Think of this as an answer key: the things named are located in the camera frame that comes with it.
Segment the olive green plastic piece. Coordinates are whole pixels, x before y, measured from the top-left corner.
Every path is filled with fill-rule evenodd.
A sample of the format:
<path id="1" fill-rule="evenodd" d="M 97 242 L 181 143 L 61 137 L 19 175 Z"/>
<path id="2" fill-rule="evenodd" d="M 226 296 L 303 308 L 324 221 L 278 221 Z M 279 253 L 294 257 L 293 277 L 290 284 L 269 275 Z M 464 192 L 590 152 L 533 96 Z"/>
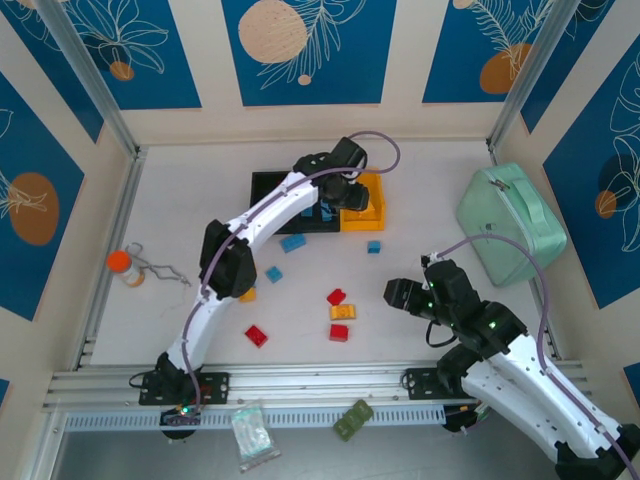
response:
<path id="1" fill-rule="evenodd" d="M 373 409 L 360 399 L 334 423 L 333 431 L 343 442 L 347 442 L 373 415 Z"/>

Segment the mint green zipper bag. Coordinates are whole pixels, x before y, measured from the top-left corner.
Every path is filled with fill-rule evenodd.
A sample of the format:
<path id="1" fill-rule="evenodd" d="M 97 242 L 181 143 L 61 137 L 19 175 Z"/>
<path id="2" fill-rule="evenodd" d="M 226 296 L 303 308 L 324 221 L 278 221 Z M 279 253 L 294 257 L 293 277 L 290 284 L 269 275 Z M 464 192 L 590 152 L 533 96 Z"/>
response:
<path id="1" fill-rule="evenodd" d="M 541 268 L 549 266 L 567 244 L 561 223 L 515 163 L 477 171 L 459 202 L 456 218 L 466 236 L 506 237 L 528 250 Z M 506 242 L 483 238 L 472 245 L 496 287 L 536 276 L 528 257 Z"/>

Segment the orange capped bottle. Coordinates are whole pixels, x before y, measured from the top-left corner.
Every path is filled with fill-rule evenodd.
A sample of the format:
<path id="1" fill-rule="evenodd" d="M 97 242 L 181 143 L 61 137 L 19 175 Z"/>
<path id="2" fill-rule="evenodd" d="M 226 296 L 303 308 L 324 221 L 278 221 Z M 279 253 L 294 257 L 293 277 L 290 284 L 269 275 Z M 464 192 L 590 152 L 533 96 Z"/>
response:
<path id="1" fill-rule="evenodd" d="M 145 280 L 143 271 L 126 251 L 117 250 L 110 253 L 106 259 L 106 266 L 129 287 L 138 287 Z"/>

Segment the yellow plastic bin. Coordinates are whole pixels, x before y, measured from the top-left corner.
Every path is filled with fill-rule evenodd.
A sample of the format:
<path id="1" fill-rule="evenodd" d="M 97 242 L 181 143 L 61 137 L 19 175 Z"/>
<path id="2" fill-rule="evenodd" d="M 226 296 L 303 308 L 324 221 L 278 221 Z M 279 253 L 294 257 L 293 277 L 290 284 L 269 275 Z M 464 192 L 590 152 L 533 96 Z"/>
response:
<path id="1" fill-rule="evenodd" d="M 340 213 L 341 232 L 384 231 L 386 223 L 386 200 L 382 176 L 362 174 L 359 182 L 367 187 L 369 201 L 364 211 L 342 210 Z"/>

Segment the aluminium front rail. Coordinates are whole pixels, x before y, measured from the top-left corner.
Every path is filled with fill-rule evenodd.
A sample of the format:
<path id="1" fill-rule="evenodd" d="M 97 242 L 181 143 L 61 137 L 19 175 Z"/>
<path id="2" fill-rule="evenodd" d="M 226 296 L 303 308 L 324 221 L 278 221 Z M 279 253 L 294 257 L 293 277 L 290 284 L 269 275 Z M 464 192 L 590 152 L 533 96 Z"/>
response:
<path id="1" fill-rule="evenodd" d="M 266 406 L 340 406 L 359 398 L 375 405 L 409 402 L 401 376 L 409 368 L 433 368 L 434 361 L 280 365 L 206 365 L 204 373 L 229 374 L 229 408 L 261 400 Z M 52 375 L 42 409 L 60 411 L 140 410 L 129 385 L 146 366 L 83 367 Z"/>

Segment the aluminium frame post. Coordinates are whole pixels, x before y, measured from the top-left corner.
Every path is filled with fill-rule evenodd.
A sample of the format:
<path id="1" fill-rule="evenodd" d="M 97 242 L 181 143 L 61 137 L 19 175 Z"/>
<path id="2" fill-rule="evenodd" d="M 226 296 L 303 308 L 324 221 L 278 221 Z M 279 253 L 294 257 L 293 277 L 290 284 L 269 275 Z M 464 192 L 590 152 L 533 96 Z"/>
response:
<path id="1" fill-rule="evenodd" d="M 566 27 L 576 12 L 581 0 L 556 0 L 549 16 L 544 21 L 534 41 L 524 65 L 517 75 L 511 91 L 486 139 L 491 156 L 497 154 L 498 147 L 506 139 L 506 135 L 529 97 L 533 87 L 544 70 L 551 54 L 554 52 Z"/>
<path id="2" fill-rule="evenodd" d="M 57 0 L 33 0 L 37 12 L 115 139 L 136 161 L 140 146 L 81 37 Z"/>

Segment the black plastic bin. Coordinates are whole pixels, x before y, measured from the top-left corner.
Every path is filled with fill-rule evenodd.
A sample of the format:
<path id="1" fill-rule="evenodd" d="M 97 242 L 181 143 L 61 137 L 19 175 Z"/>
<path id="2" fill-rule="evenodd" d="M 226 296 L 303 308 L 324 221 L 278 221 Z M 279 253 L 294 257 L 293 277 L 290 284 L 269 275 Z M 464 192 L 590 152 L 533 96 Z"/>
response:
<path id="1" fill-rule="evenodd" d="M 287 171 L 265 171 L 253 172 L 251 177 L 251 197 L 250 206 L 262 200 L 267 194 L 274 190 L 286 177 Z M 323 222 L 321 219 L 321 207 L 330 206 L 325 201 L 318 200 L 313 206 L 314 214 L 312 218 L 303 218 L 301 213 L 296 215 L 283 227 L 277 235 L 292 235 L 305 233 L 336 233 L 340 231 L 340 218 L 338 210 L 330 206 L 335 212 L 332 222 Z"/>

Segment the clear plastic zip bag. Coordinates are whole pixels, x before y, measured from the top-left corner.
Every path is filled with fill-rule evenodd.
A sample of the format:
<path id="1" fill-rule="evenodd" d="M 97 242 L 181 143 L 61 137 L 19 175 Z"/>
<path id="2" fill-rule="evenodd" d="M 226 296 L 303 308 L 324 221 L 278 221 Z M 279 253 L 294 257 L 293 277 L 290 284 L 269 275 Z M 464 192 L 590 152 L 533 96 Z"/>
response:
<path id="1" fill-rule="evenodd" d="M 241 473 L 246 473 L 281 455 L 260 403 L 243 405 L 231 414 L 230 421 L 238 449 Z"/>

